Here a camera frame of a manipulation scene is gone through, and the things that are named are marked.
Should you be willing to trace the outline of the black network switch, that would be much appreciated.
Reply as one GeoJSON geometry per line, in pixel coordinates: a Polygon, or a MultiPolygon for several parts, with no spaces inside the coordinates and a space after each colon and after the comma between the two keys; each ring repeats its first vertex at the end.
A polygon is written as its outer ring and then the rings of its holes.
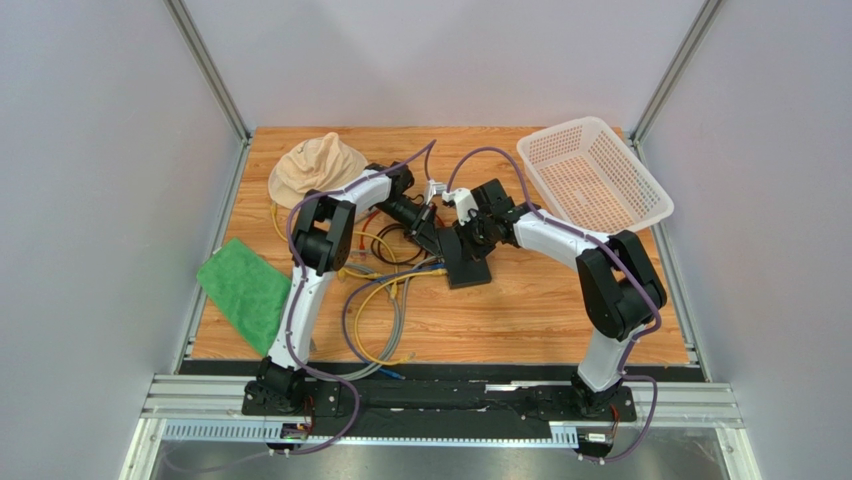
{"type": "Polygon", "coordinates": [[[447,271],[450,290],[476,287],[488,284],[492,276],[485,260],[475,260],[466,253],[457,233],[452,228],[438,230],[438,243],[442,263],[447,271]]]}

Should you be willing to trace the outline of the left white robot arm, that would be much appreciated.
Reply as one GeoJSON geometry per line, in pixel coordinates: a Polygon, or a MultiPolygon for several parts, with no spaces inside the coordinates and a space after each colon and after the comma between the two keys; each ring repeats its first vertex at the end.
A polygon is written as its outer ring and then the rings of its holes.
{"type": "Polygon", "coordinates": [[[287,220],[293,259],[291,291],[282,308],[279,331],[256,377],[263,392],[296,404],[305,394],[309,376],[352,386],[338,375],[308,365],[316,319],[330,282],[348,259],[355,218],[372,207],[396,205],[413,184],[406,161],[389,166],[370,164],[342,187],[308,191],[291,209],[287,220]]]}

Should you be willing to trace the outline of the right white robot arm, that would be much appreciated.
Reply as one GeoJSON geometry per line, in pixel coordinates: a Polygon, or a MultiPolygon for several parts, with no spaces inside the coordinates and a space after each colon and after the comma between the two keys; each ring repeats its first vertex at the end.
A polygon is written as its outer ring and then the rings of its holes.
{"type": "Polygon", "coordinates": [[[648,324],[657,324],[667,294],[638,236],[572,226],[531,201],[515,203],[498,180],[441,195],[455,209],[463,245],[480,259],[497,244],[541,253],[578,275],[592,334],[572,385],[587,403],[611,397],[648,324]]]}

